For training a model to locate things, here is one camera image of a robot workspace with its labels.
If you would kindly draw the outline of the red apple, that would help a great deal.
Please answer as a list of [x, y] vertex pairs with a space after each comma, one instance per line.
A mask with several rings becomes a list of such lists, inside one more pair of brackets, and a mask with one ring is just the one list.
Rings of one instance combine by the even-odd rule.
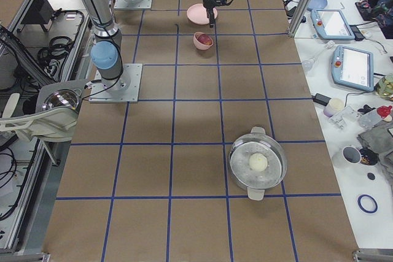
[[203, 45], [212, 45], [212, 39], [207, 34], [201, 34], [197, 37], [197, 41]]

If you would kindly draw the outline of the pink bowl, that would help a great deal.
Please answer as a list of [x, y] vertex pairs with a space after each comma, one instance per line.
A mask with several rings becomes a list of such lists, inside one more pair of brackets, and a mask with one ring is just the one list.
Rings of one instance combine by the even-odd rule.
[[212, 47], [212, 45], [213, 45], [213, 40], [212, 40], [212, 45], [210, 45], [210, 46], [203, 45], [203, 44], [201, 44], [201, 43], [199, 43], [199, 42], [197, 41], [197, 37], [198, 37], [199, 35], [201, 35], [201, 34], [206, 34], [206, 33], [203, 33], [203, 32], [195, 32], [195, 33], [194, 33], [194, 35], [193, 35], [193, 44], [194, 44], [194, 46], [195, 46], [197, 49], [199, 49], [199, 50], [208, 50], [208, 49], [210, 49], [210, 48]]

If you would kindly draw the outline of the pink plate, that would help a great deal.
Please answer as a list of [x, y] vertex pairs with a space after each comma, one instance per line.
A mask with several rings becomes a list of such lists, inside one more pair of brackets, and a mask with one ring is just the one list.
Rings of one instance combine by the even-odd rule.
[[209, 18], [201, 3], [190, 6], [186, 11], [187, 18], [197, 25], [208, 25]]

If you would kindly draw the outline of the light blue plate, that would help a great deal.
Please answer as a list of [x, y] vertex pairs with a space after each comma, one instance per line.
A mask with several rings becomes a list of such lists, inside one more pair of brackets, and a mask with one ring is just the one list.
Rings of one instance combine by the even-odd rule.
[[327, 7], [327, 0], [310, 0], [307, 6], [308, 11], [312, 11], [314, 9], [321, 10]]

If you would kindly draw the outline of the teach pendant far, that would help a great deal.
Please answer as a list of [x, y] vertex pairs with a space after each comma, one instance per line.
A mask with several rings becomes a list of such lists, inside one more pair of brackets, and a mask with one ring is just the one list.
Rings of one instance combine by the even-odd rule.
[[355, 35], [341, 10], [313, 9], [311, 21], [317, 35], [325, 40], [354, 40]]

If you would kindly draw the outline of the teach pendant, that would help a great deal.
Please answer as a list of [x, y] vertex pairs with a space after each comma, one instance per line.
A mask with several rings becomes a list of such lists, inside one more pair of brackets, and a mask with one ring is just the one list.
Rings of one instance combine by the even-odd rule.
[[317, 35], [325, 40], [354, 40], [355, 35], [341, 10], [313, 9], [311, 21]]
[[339, 45], [334, 50], [331, 75], [335, 84], [356, 90], [374, 90], [373, 53]]

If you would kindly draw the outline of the teach pendant near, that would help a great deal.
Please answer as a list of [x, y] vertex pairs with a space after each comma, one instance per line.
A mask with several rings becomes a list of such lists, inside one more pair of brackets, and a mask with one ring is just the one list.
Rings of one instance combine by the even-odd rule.
[[331, 75], [335, 84], [356, 90], [374, 90], [373, 53], [339, 45], [334, 50]]

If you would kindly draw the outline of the steel steamer pot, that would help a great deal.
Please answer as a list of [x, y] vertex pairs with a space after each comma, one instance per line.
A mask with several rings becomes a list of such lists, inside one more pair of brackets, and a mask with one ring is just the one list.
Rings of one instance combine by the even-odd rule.
[[282, 146], [255, 126], [234, 141], [228, 156], [228, 170], [249, 199], [261, 201], [265, 191], [279, 185], [287, 172]]

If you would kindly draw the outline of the white steamed bun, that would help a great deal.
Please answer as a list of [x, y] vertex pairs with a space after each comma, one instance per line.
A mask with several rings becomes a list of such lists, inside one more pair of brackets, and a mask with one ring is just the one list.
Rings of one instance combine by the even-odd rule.
[[261, 153], [253, 153], [249, 157], [249, 167], [253, 171], [262, 172], [268, 167], [268, 159]]

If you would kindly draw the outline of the glass pot lid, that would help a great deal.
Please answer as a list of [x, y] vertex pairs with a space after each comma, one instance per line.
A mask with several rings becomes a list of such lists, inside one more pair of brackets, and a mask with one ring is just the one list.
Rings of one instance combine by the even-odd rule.
[[46, 111], [56, 107], [67, 107], [78, 114], [80, 109], [80, 94], [76, 90], [71, 89], [54, 91], [38, 105], [38, 110]]

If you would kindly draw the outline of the white mug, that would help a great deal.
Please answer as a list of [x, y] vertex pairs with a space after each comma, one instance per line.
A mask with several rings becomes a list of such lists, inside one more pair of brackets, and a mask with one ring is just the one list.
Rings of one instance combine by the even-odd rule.
[[356, 147], [347, 145], [337, 151], [332, 157], [335, 168], [349, 168], [361, 162], [362, 155]]

